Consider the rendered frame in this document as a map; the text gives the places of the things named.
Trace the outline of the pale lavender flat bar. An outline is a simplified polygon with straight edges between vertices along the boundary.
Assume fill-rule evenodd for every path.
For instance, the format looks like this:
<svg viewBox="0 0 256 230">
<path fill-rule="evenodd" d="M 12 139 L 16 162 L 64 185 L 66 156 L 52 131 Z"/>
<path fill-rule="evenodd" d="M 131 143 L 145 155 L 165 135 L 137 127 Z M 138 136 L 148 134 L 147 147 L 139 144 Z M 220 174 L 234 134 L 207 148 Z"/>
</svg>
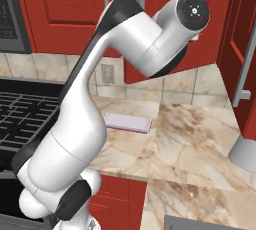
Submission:
<svg viewBox="0 0 256 230">
<path fill-rule="evenodd" d="M 149 118 L 115 113 L 106 113 L 104 121 L 108 128 L 139 133 L 148 133 L 152 124 Z"/>
</svg>

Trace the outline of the red base cupboard door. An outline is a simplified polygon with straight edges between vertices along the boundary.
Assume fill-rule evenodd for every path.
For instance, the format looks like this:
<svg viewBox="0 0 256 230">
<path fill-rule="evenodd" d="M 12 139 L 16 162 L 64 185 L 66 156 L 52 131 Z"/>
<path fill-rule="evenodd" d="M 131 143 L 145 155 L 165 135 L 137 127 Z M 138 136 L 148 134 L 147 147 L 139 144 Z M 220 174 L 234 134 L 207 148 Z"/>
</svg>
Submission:
<svg viewBox="0 0 256 230">
<path fill-rule="evenodd" d="M 102 175 L 89 211 L 102 230 L 140 230 L 147 183 Z"/>
</svg>

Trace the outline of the black hob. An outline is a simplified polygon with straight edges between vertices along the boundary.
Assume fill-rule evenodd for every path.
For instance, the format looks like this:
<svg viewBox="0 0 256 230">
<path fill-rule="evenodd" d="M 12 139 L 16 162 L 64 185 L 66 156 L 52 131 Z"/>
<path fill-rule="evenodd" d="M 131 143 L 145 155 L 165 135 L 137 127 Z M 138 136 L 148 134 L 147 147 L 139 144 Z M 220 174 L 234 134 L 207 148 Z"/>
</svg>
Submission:
<svg viewBox="0 0 256 230">
<path fill-rule="evenodd" d="M 34 138 L 42 138 L 59 114 L 64 84 L 0 77 L 0 172 L 11 171 L 11 160 Z"/>
</svg>

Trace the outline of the grey tap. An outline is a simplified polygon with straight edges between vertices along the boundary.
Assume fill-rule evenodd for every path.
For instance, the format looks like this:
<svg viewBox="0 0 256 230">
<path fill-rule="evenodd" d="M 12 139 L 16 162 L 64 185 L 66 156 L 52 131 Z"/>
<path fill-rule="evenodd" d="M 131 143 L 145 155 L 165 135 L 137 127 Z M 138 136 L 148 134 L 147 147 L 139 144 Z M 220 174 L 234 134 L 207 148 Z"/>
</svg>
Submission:
<svg viewBox="0 0 256 230">
<path fill-rule="evenodd" d="M 236 166 L 256 173 L 256 141 L 240 135 L 230 150 L 228 157 Z"/>
</svg>

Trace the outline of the grey sink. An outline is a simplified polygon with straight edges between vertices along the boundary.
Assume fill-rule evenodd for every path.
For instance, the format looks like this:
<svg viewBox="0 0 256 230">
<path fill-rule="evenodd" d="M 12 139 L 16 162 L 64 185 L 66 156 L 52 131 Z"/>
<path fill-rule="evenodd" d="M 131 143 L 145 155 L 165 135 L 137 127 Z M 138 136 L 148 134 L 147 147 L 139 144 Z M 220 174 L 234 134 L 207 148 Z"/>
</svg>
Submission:
<svg viewBox="0 0 256 230">
<path fill-rule="evenodd" d="M 245 230 L 219 224 L 200 222 L 185 218 L 166 215 L 164 217 L 164 230 Z"/>
</svg>

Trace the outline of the grey microwave oven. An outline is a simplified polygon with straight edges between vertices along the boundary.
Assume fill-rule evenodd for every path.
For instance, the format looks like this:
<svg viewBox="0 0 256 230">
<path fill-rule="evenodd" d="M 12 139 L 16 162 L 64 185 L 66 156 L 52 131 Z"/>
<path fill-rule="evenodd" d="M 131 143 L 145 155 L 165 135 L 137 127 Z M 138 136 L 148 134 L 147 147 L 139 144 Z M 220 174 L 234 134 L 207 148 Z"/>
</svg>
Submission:
<svg viewBox="0 0 256 230">
<path fill-rule="evenodd" d="M 0 52 L 32 53 L 19 0 L 0 0 Z"/>
</svg>

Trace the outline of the black oven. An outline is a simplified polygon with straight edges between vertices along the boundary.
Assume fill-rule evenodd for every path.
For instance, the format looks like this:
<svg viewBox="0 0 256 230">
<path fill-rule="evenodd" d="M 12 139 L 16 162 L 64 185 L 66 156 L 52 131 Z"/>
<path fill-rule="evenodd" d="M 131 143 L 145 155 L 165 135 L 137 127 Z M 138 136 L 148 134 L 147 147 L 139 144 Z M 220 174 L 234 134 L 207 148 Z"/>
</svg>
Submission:
<svg viewBox="0 0 256 230">
<path fill-rule="evenodd" d="M 0 230 L 51 230 L 45 219 L 30 219 L 21 212 L 22 190 L 22 184 L 12 172 L 0 172 Z"/>
</svg>

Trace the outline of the grey wall socket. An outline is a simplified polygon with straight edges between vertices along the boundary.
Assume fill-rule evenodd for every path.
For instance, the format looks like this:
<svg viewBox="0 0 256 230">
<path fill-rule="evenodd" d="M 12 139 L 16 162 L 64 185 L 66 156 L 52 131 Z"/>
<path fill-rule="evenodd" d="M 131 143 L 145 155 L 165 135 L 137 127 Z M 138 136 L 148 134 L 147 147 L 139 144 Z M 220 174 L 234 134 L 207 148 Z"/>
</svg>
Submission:
<svg viewBox="0 0 256 230">
<path fill-rule="evenodd" d="M 101 65 L 102 82 L 103 83 L 114 83 L 114 66 L 109 64 Z"/>
</svg>

